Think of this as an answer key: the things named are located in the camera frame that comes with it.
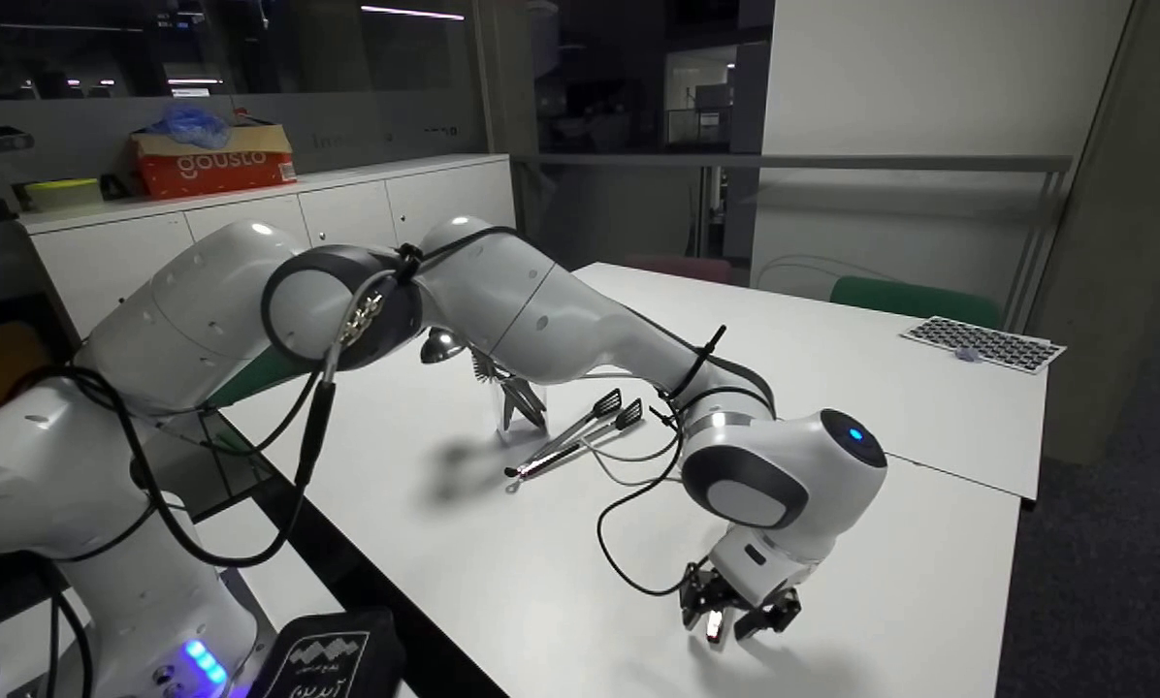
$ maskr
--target black cable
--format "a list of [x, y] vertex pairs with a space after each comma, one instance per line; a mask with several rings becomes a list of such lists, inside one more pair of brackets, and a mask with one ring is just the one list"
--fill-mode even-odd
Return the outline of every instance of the black cable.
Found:
[[92, 698], [92, 677], [96, 677], [96, 662], [88, 655], [88, 634], [66, 596], [66, 589], [49, 589], [49, 602], [64, 610], [70, 631], [75, 631], [75, 642], [76, 642], [76, 659], [82, 659], [82, 698]]
[[611, 450], [602, 450], [602, 457], [604, 463], [657, 463], [657, 457], [664, 457], [670, 447], [677, 447], [679, 437], [670, 435], [660, 450], [653, 450], [653, 455], [636, 455], [636, 457], [627, 457], [627, 455], [611, 455]]
[[[159, 488], [159, 479], [157, 479], [157, 474], [148, 465], [148, 450], [139, 443], [139, 431], [135, 431], [124, 399], [119, 399], [119, 393], [101, 371], [92, 371], [92, 369], [54, 369], [54, 376], [75, 380], [84, 394], [101, 394], [111, 406], [111, 413], [117, 413], [117, 422], [119, 422], [119, 431], [127, 437], [127, 450], [132, 450], [132, 477], [148, 488], [150, 509], [159, 513], [162, 527], [176, 534], [176, 544], [186, 556], [194, 556], [197, 562], [210, 562], [210, 567], [260, 567], [260, 562], [269, 562], [289, 544], [290, 527], [278, 527], [277, 537], [263, 552], [243, 556], [243, 557], [214, 556], [214, 552], [197, 545], [186, 534], [186, 527], [176, 521], [170, 503], [162, 499], [162, 488]], [[295, 499], [290, 523], [300, 523], [300, 517], [303, 517], [303, 491], [295, 488], [295, 496], [300, 499]]]
[[742, 376], [746, 384], [754, 384], [761, 393], [761, 403], [775, 413], [775, 393], [761, 371], [754, 371], [746, 366], [732, 366], [732, 362], [722, 362], [722, 358], [705, 358], [705, 362], [732, 371], [732, 376]]
[[428, 266], [450, 261], [453, 252], [462, 252], [462, 248], [470, 248], [470, 245], [479, 245], [479, 241], [484, 241], [484, 238], [514, 238], [514, 234], [516, 234], [516, 227], [508, 227], [508, 226], [489, 226], [489, 227], [479, 227], [479, 234], [459, 238], [459, 241], [450, 241], [450, 245], [437, 245], [437, 248], [432, 248], [432, 252], [424, 252], [424, 248], [415, 248], [415, 245], [398, 245], [398, 248], [396, 248], [396, 282], [415, 279], [420, 271], [428, 271]]
[[677, 450], [670, 450], [669, 465], [664, 465], [649, 486], [642, 486], [636, 491], [618, 496], [612, 503], [604, 503], [604, 513], [594, 521], [594, 537], [599, 537], [604, 562], [612, 567], [612, 572], [618, 572], [627, 589], [636, 589], [636, 593], [645, 593], [645, 596], [670, 596], [677, 589], [683, 589], [687, 576], [679, 576], [679, 581], [670, 581], [670, 584], [664, 584], [664, 589], [660, 589], [660, 584], [642, 584], [636, 576], [627, 576], [627, 572], [621, 570], [621, 562], [612, 557], [612, 552], [611, 552], [604, 521], [611, 521], [618, 509], [626, 509], [626, 503], [649, 496], [653, 488], [660, 488], [660, 486], [670, 477], [670, 468], [677, 468], [679, 457], [683, 457], [683, 425], [677, 425], [677, 431], [679, 431], [679, 437], [677, 437]]
[[119, 545], [127, 534], [135, 534], [148, 521], [150, 521], [157, 503], [148, 499], [145, 513], [119, 530], [111, 534], [109, 544], [84, 552], [84, 556], [75, 556], [75, 557], [49, 557], [49, 562], [84, 562], [84, 557], [101, 557], [105, 552]]
[[749, 394], [749, 399], [763, 403], [763, 411], [775, 417], [775, 406], [767, 394], [761, 394], [754, 388], [737, 388], [737, 384], [722, 384], [722, 388], [705, 388], [705, 393], [689, 394], [683, 406], [677, 406], [677, 417], [683, 422], [711, 394]]
[[604, 468], [604, 477], [618, 479], [621, 488], [642, 488], [642, 486], [653, 479], [653, 477], [645, 477], [645, 479], [627, 479], [627, 477], [612, 474], [602, 450], [589, 450], [589, 457], [594, 457], [594, 463]]
[[43, 695], [57, 695], [57, 651], [64, 651], [64, 606], [45, 596], [45, 685]]
[[251, 443], [251, 447], [243, 447], [243, 450], [228, 450], [228, 447], [219, 447], [214, 437], [203, 437], [197, 447], [205, 447], [205, 450], [214, 450], [214, 455], [228, 455], [228, 457], [247, 457], [247, 455], [263, 455], [263, 450], [273, 450], [273, 443], [303, 413], [303, 403], [307, 403], [307, 394], [313, 393], [313, 384], [317, 384], [317, 371], [312, 371], [307, 376], [307, 384], [303, 384], [303, 393], [295, 394], [295, 403], [289, 406], [289, 413], [260, 437], [260, 443]]
[[718, 332], [715, 332], [705, 345], [693, 349], [693, 366], [689, 366], [687, 376], [664, 394], [664, 403], [679, 399], [679, 394], [689, 388], [689, 380], [693, 380], [700, 369], [711, 362], [711, 353], [722, 345], [722, 336], [724, 336], [724, 324], [718, 324]]

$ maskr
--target white cabinet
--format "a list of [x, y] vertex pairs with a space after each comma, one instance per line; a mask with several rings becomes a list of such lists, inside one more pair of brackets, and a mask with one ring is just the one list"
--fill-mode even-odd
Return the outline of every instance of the white cabinet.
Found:
[[162, 265], [192, 248], [186, 218], [132, 218], [35, 238], [39, 261], [57, 285], [76, 332], [145, 285]]
[[203, 241], [234, 221], [263, 221], [273, 227], [290, 234], [300, 245], [307, 245], [307, 221], [303, 221], [300, 198], [290, 188], [283, 188], [278, 198], [186, 208], [186, 221], [192, 221], [194, 241]]
[[355, 181], [333, 188], [300, 194], [312, 245], [362, 245], [362, 248], [396, 248], [405, 245], [392, 227], [388, 187]]
[[437, 221], [484, 218], [514, 226], [508, 164], [470, 164], [450, 169], [398, 176], [388, 181], [398, 241], [424, 241]]

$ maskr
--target white robotic arm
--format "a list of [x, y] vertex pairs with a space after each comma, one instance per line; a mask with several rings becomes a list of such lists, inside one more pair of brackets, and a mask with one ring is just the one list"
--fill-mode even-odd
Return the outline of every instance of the white robotic arm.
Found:
[[[732, 606], [754, 624], [779, 624], [763, 614], [878, 496], [878, 437], [838, 411], [775, 417], [757, 371], [700, 353], [519, 238], [484, 227], [453, 218], [398, 266], [377, 252], [303, 252], [269, 226], [228, 226], [109, 314], [76, 366], [124, 394], [148, 443], [159, 437], [148, 422], [192, 413], [269, 345], [312, 369], [358, 369], [441, 324], [523, 380], [621, 366], [677, 406], [693, 503], [732, 523], [683, 584], [687, 619]], [[0, 406], [0, 523], [16, 523], [0, 527], [0, 552], [70, 557], [64, 572], [96, 619], [96, 695], [197, 682], [203, 672], [184, 672], [194, 638], [237, 673], [251, 649], [247, 614], [219, 593], [214, 570], [179, 552], [159, 517], [139, 521], [148, 496], [127, 477], [127, 450], [88, 447], [111, 431], [96, 403], [57, 380]], [[66, 513], [82, 513], [82, 527], [57, 523]]]

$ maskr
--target wall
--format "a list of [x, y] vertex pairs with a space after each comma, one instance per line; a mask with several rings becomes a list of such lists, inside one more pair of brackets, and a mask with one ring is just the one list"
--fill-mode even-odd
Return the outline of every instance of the wall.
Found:
[[[1080, 155], [1130, 0], [779, 0], [763, 155]], [[754, 279], [825, 293], [841, 271], [1004, 298], [1040, 177], [784, 176], [761, 188]], [[794, 208], [794, 188], [845, 198]], [[908, 198], [918, 214], [882, 218]], [[825, 257], [805, 271], [772, 261]]]
[[1050, 393], [1049, 455], [1097, 463], [1143, 362], [1160, 358], [1160, 0], [1143, 5], [1124, 46], [1035, 329], [1071, 345]]

